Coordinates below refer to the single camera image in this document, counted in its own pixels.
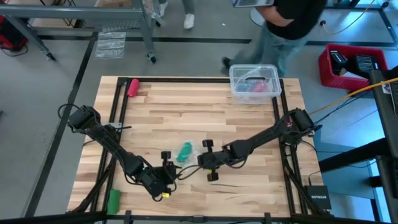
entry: white sneaker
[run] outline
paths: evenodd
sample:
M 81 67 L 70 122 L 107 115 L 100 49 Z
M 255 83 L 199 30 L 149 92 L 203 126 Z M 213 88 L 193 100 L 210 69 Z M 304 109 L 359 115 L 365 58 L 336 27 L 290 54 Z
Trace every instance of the white sneaker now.
M 195 23 L 195 15 L 193 14 L 185 15 L 185 20 L 184 20 L 185 29 L 192 29 L 194 23 Z
M 163 17 L 164 16 L 164 11 L 166 10 L 166 7 L 169 5 L 169 2 L 165 2 L 163 4 L 160 4 L 159 8 L 160 8 L 160 16 Z

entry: gray floor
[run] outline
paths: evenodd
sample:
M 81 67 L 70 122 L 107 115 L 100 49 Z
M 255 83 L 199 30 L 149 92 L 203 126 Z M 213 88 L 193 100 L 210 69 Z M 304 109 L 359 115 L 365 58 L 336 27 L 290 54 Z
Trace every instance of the gray floor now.
M 156 29 L 154 36 L 251 39 L 259 31 L 249 19 L 249 9 L 233 9 L 228 1 L 200 2 L 197 4 L 196 26 L 187 32 L 182 29 L 183 12 L 179 1 L 170 0 L 165 15 L 167 26 Z M 398 19 L 393 12 L 396 13 L 391 7 L 386 14 L 396 28 Z M 330 30 L 337 30 L 356 16 L 357 12 L 327 10 L 322 19 L 328 21 Z M 329 36 L 315 28 L 310 40 L 391 42 L 387 29 L 375 12 L 365 13 L 352 28 L 340 35 Z M 57 57 L 57 63 L 46 61 L 31 45 L 29 53 L 21 57 L 9 58 L 0 54 L 3 65 L 0 110 L 4 111 L 0 117 L 0 219 L 19 217 L 25 210 L 58 122 L 56 110 L 66 102 L 88 42 L 46 40 L 45 44 Z M 245 45 L 157 42 L 155 47 L 158 58 L 155 65 L 143 57 L 146 51 L 142 42 L 128 42 L 121 59 L 95 60 L 92 57 L 75 103 L 92 105 L 103 75 L 222 76 L 220 58 L 233 56 Z M 321 86 L 318 56 L 323 50 L 324 47 L 306 46 L 289 60 L 287 76 L 300 78 L 309 111 L 347 94 L 345 90 Z M 398 51 L 384 49 L 384 52 L 388 66 L 397 65 Z M 373 100 L 360 99 L 350 106 L 324 121 L 325 126 L 316 140 L 318 149 L 340 145 L 339 150 L 349 150 L 382 136 L 377 111 L 373 112 L 376 109 Z M 354 106 L 364 109 L 352 110 Z M 313 119 L 330 110 L 316 114 Z M 37 215 L 65 212 L 82 144 L 83 136 L 72 134 L 68 129 L 65 131 Z M 362 201 L 363 198 L 374 197 L 363 183 L 369 177 L 369 171 L 353 167 L 345 169 L 343 172 L 355 174 L 355 182 L 347 187 L 333 185 L 340 173 L 330 172 L 323 176 L 325 183 L 330 183 L 329 188 L 334 195 L 332 213 L 339 217 L 371 220 L 372 216 L 361 216 L 355 212 L 358 208 L 356 210 L 352 206 L 355 202 L 356 206 L 363 205 L 363 209 L 369 209 L 368 204 Z

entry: red plastic bin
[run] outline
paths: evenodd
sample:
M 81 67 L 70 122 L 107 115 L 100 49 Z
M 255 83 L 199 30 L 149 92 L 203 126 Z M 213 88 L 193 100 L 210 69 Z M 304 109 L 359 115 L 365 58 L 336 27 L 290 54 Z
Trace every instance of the red plastic bin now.
M 321 83 L 324 86 L 342 88 L 345 90 L 358 90 L 369 85 L 369 80 L 347 78 L 333 74 L 330 58 L 331 50 L 338 50 L 339 53 L 344 55 L 348 60 L 354 60 L 354 56 L 359 54 L 373 56 L 377 60 L 380 70 L 387 69 L 386 59 L 384 58 L 383 51 L 380 49 L 328 44 L 326 45 L 325 51 L 319 56 L 318 60 Z

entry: green object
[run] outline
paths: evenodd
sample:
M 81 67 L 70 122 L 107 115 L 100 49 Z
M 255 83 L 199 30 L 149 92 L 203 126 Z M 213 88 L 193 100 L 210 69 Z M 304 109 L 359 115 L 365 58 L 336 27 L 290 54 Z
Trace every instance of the green object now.
M 180 153 L 177 156 L 177 162 L 184 163 L 189 159 L 189 156 L 192 153 L 192 143 L 185 142 L 182 146 Z
M 108 201 L 108 215 L 116 215 L 119 211 L 120 191 L 111 189 Z

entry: gray pants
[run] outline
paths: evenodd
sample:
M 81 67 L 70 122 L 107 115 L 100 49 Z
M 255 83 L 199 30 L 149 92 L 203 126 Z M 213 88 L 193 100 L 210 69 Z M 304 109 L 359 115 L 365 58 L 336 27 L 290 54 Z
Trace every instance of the gray pants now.
M 267 24 L 262 25 L 259 38 L 252 40 L 249 47 L 241 50 L 231 64 L 271 64 L 278 68 L 278 74 L 283 77 L 286 72 L 286 60 L 290 54 L 297 52 L 305 45 L 307 38 L 287 40 L 271 33 Z
M 193 0 L 181 0 L 184 5 L 185 14 L 194 14 L 195 13 L 195 5 Z M 159 0 L 159 4 L 166 3 L 167 0 Z

